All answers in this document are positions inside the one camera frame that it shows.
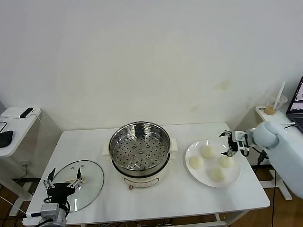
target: wall stain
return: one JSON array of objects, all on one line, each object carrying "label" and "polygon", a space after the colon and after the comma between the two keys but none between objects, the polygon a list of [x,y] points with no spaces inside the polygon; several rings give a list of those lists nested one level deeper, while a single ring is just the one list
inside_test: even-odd
[{"label": "wall stain", "polygon": [[230,80],[224,80],[221,83],[217,84],[214,89],[220,91],[227,91],[231,87],[232,82]]}]

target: cable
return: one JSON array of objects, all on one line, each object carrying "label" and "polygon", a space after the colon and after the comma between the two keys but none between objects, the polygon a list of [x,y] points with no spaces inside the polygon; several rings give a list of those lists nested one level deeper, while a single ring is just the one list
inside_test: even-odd
[{"label": "cable", "polygon": [[17,221],[18,221],[18,218],[16,218],[14,221],[14,227],[17,227]]},{"label": "cable", "polygon": [[4,123],[4,126],[2,127],[2,129],[0,130],[0,132],[2,132],[2,130],[5,128],[5,126],[7,125],[6,122],[0,122],[0,123]]},{"label": "cable", "polygon": [[48,219],[48,220],[46,220],[46,221],[43,221],[43,222],[39,223],[39,224],[38,224],[38,225],[36,225],[35,227],[42,226],[42,225],[44,225],[45,223],[47,223],[47,222],[51,222],[51,221],[53,221],[53,220],[52,220],[52,219]]},{"label": "cable", "polygon": [[296,124],[291,124],[291,125],[288,125],[288,126],[284,127],[284,129],[287,129],[287,128],[292,127],[292,126],[297,127]]},{"label": "cable", "polygon": [[15,181],[16,183],[17,183],[20,179],[22,179],[23,177],[25,177],[25,176],[27,175],[27,164],[22,165],[22,166],[25,167],[25,174],[24,174],[22,177],[20,177],[19,179],[17,179],[17,180]]},{"label": "cable", "polygon": [[275,187],[274,187],[274,195],[273,195],[273,212],[271,214],[271,227],[274,227],[275,195],[276,195],[276,170],[275,170]]},{"label": "cable", "polygon": [[23,215],[25,215],[25,214],[19,214],[18,216],[14,216],[13,218],[0,218],[0,220],[2,220],[2,221],[7,221],[7,220],[12,220],[12,219],[15,219],[15,218],[19,218],[19,217],[21,217],[21,216],[23,216]]},{"label": "cable", "polygon": [[47,133],[50,135],[50,137],[53,137],[53,136],[51,135],[51,133],[49,132],[49,130],[47,129],[47,127],[45,126],[45,124],[41,121],[40,117],[37,116],[37,118],[39,119],[39,121],[40,121],[40,123],[43,125],[43,127],[46,129],[46,131],[47,131]]},{"label": "cable", "polygon": [[68,201],[66,201],[66,203],[67,203],[67,213],[66,213],[65,217],[67,217],[67,215],[68,215],[68,214],[70,213],[70,211],[71,211],[70,203],[69,203]]},{"label": "cable", "polygon": [[10,205],[12,205],[13,207],[17,208],[19,211],[21,211],[22,213],[24,213],[24,214],[26,215],[26,213],[25,213],[23,210],[19,209],[17,206],[15,206],[14,204],[12,204],[10,201],[4,199],[2,196],[0,196],[0,198],[2,198],[2,199],[5,200],[6,202],[8,202]]},{"label": "cable", "polygon": [[259,154],[261,154],[261,152],[258,151],[257,149],[255,149],[254,147],[251,147],[251,148],[253,148],[256,152],[258,152]]}]

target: white shelf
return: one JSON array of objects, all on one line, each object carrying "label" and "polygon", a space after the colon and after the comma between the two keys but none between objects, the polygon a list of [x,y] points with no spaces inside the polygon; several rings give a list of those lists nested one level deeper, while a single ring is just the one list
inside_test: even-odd
[{"label": "white shelf", "polygon": [[36,115],[31,115],[27,119],[15,119],[0,116],[0,121],[7,123],[6,127],[3,129],[2,132],[9,130],[13,131],[13,138],[11,144],[9,144],[7,147],[0,148],[0,158],[9,157],[14,154],[19,144],[34,124],[35,120],[37,119],[37,116],[41,113],[40,108],[35,109]]}]

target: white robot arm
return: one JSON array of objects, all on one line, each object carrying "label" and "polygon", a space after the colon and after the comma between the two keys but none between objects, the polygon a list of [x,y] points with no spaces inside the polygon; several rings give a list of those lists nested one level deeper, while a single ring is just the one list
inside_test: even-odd
[{"label": "white robot arm", "polygon": [[293,142],[281,125],[263,122],[247,132],[226,131],[224,135],[229,137],[228,156],[253,146],[264,149],[271,165],[290,190],[303,199],[303,144]]}]

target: white wall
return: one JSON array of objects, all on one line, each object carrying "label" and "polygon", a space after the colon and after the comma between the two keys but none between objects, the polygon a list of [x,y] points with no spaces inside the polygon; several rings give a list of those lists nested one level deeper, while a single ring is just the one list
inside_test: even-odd
[{"label": "white wall", "polygon": [[227,122],[303,72],[301,0],[0,2],[0,100],[64,131]]}]

